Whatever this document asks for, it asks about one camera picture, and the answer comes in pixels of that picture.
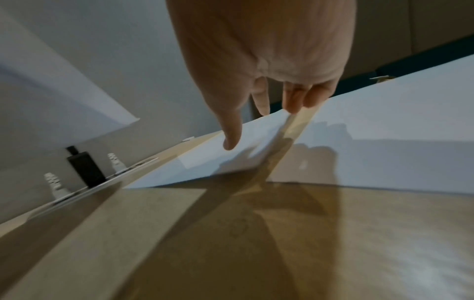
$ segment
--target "wall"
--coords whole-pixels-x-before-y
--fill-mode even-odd
[[[219,126],[188,75],[164,1],[0,0],[0,7],[140,121],[77,145],[106,175]],[[243,112],[251,119],[250,107]],[[0,223],[52,200],[45,172],[84,186],[65,150],[0,171]]]

